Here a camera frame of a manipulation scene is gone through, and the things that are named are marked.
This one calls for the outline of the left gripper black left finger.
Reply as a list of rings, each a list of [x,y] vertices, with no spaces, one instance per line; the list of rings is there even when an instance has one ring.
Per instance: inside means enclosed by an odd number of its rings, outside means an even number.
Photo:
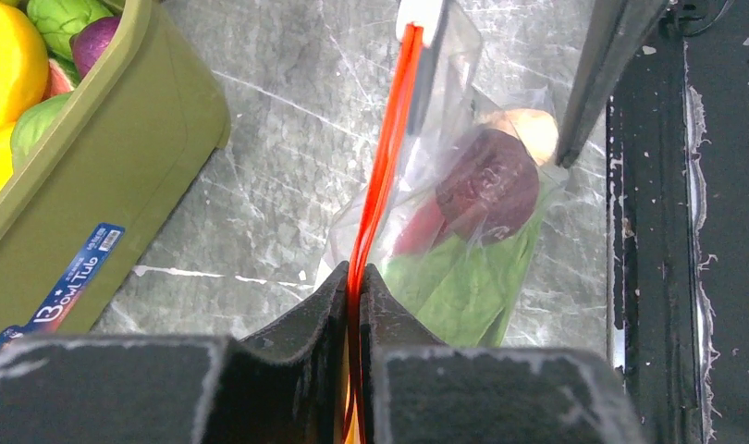
[[[0,443],[338,443],[347,274],[244,340],[17,341],[0,355]]]

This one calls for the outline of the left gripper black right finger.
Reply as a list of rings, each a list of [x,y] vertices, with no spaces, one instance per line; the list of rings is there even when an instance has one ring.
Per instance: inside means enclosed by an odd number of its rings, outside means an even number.
[[[642,443],[620,378],[572,348],[459,348],[424,327],[368,265],[360,302],[369,443]]]

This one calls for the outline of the dark purple fruit toy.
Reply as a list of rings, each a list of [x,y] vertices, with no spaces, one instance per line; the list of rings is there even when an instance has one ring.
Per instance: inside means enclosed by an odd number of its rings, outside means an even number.
[[[436,186],[448,228],[488,245],[515,235],[532,216],[540,180],[533,158],[516,137],[479,125],[456,143],[460,158]]]

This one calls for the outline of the green leafy vegetable toy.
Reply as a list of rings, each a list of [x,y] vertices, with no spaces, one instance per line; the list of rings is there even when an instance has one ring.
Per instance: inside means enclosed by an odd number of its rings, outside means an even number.
[[[391,294],[431,332],[462,347],[498,347],[543,223],[482,246],[450,236],[428,253],[393,256],[381,273]]]

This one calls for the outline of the red chili pepper toy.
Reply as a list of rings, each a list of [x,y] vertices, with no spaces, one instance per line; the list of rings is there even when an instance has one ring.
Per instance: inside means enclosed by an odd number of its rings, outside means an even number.
[[[450,236],[448,221],[435,197],[429,198],[397,236],[393,256],[428,253]]]

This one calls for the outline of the clear zip top bag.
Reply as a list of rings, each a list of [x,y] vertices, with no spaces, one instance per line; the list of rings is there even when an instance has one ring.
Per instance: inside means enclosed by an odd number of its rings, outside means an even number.
[[[499,106],[473,87],[484,46],[454,1],[404,1],[424,29],[406,133],[369,262],[446,343],[496,347],[564,171],[545,90]]]

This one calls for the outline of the white garlic toy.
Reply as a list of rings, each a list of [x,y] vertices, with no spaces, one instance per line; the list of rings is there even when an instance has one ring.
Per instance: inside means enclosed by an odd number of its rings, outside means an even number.
[[[519,139],[538,166],[555,158],[559,130],[548,112],[533,108],[501,110],[488,117],[488,124]]]

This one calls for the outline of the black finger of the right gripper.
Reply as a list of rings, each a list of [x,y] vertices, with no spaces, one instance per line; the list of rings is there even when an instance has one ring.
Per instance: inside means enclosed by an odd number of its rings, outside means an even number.
[[[636,50],[665,14],[663,0],[595,0],[566,112],[556,164],[578,159],[602,109]]]

